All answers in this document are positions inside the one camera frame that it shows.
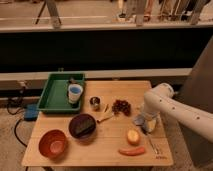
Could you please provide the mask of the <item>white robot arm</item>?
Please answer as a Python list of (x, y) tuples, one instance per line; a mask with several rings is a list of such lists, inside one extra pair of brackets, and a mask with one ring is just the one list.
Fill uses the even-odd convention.
[(147, 120), (158, 113), (172, 116), (177, 121), (213, 143), (213, 113), (173, 100), (173, 88), (161, 83), (144, 93), (141, 114)]

